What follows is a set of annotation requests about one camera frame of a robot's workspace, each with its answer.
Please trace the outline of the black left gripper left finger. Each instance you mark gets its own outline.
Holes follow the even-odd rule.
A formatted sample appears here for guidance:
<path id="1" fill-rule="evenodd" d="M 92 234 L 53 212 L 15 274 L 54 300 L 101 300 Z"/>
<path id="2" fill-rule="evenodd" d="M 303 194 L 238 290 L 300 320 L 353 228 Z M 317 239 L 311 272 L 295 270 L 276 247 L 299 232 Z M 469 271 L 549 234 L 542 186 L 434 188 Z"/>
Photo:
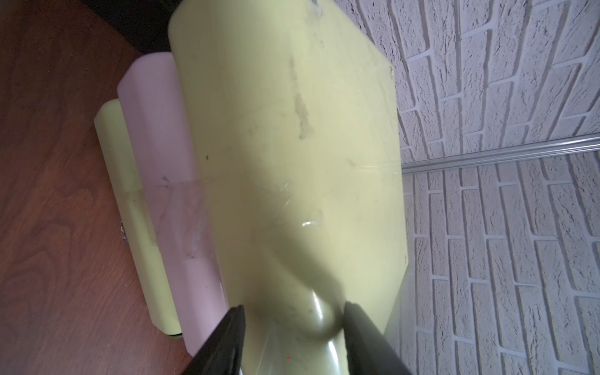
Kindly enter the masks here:
<path id="1" fill-rule="evenodd" d="M 181 374 L 241 374 L 245 328 L 244 307 L 230 308 Z"/>

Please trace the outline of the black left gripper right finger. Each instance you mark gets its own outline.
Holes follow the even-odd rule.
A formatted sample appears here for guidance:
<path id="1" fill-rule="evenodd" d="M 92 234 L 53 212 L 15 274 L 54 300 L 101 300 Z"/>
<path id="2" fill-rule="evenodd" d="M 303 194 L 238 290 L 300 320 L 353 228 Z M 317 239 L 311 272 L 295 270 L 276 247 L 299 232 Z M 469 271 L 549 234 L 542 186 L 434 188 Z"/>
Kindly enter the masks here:
<path id="1" fill-rule="evenodd" d="M 411 374 L 360 305 L 345 303 L 343 331 L 351 375 Z"/>

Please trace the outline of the yellow-green drawer cabinet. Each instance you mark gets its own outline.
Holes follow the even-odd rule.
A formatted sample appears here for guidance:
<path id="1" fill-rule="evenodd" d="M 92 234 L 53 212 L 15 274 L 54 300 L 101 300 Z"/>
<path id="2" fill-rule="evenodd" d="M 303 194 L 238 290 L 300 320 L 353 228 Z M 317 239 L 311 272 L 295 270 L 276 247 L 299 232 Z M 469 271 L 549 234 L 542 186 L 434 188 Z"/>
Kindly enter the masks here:
<path id="1" fill-rule="evenodd" d="M 243 306 L 241 374 L 350 374 L 345 303 L 384 335 L 408 267 L 392 64 L 334 1 L 181 1 L 168 40 L 98 118 L 191 361 Z"/>

